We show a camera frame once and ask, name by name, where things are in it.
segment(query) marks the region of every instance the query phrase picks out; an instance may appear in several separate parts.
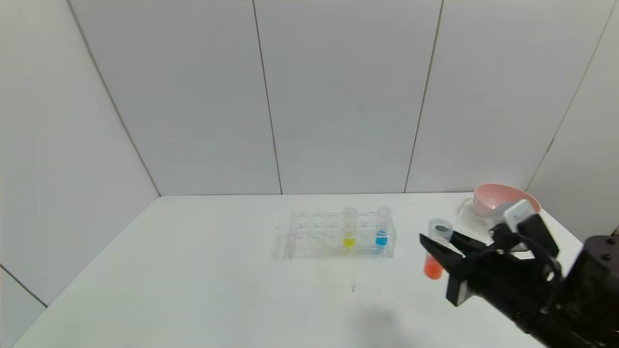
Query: white table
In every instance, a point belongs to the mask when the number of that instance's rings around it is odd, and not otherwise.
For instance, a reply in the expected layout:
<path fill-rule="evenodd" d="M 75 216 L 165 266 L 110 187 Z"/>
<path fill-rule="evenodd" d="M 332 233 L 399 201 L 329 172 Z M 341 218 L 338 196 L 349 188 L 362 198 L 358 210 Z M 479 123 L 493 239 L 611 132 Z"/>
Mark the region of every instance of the white table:
<path fill-rule="evenodd" d="M 153 202 L 15 348 L 523 348 L 541 345 L 479 298 L 445 299 L 418 234 L 470 193 L 183 196 Z M 293 211 L 392 209 L 392 259 L 284 259 Z M 581 243 L 542 212 L 571 267 Z"/>

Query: wall panel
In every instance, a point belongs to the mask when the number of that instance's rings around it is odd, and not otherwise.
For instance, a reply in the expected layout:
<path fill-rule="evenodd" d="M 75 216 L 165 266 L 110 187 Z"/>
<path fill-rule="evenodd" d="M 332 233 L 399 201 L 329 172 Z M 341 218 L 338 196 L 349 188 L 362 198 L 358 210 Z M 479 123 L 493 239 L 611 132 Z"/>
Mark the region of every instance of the wall panel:
<path fill-rule="evenodd" d="M 619 225 L 619 9 L 529 192 L 579 239 Z"/>
<path fill-rule="evenodd" d="M 45 303 L 157 190 L 65 0 L 3 0 L 2 264 Z"/>
<path fill-rule="evenodd" d="M 526 188 L 613 0 L 445 0 L 407 192 Z"/>
<path fill-rule="evenodd" d="M 256 0 L 284 193 L 404 191 L 440 5 Z"/>
<path fill-rule="evenodd" d="M 251 0 L 72 0 L 157 188 L 279 194 Z"/>

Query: blue liquid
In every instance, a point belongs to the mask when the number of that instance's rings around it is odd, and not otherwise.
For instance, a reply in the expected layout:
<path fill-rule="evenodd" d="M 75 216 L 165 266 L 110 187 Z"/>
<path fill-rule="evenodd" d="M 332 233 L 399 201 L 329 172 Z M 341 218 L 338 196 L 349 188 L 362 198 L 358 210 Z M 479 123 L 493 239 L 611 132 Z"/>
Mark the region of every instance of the blue liquid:
<path fill-rule="evenodd" d="M 387 235 L 387 232 L 382 230 L 376 232 L 376 245 L 378 245 L 379 248 L 384 248 L 388 241 L 389 236 Z"/>

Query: pink bowl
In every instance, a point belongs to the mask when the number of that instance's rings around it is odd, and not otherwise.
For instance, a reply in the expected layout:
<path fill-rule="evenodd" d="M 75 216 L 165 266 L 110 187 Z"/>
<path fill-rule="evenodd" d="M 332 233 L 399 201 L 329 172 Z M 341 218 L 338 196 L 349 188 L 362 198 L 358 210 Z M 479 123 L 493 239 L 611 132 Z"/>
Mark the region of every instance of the pink bowl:
<path fill-rule="evenodd" d="M 480 217 L 488 216 L 492 210 L 505 202 L 526 199 L 531 203 L 536 213 L 542 209 L 540 203 L 530 194 L 515 187 L 501 184 L 482 184 L 475 188 L 474 211 Z"/>

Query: test tube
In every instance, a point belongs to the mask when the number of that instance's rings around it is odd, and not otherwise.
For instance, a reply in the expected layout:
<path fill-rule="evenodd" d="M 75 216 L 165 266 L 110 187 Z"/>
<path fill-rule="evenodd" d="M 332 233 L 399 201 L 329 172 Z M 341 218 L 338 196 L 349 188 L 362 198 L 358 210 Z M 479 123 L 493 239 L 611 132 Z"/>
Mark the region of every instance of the test tube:
<path fill-rule="evenodd" d="M 449 246 L 453 233 L 454 229 L 447 220 L 432 219 L 428 224 L 428 237 L 441 245 Z M 443 267 L 432 255 L 426 253 L 423 272 L 430 279 L 439 279 L 443 275 Z"/>
<path fill-rule="evenodd" d="M 379 207 L 376 210 L 376 245 L 384 248 L 389 241 L 389 223 L 391 222 L 391 209 Z"/>
<path fill-rule="evenodd" d="M 344 209 L 344 246 L 355 246 L 355 230 L 357 229 L 357 210 L 348 207 Z"/>

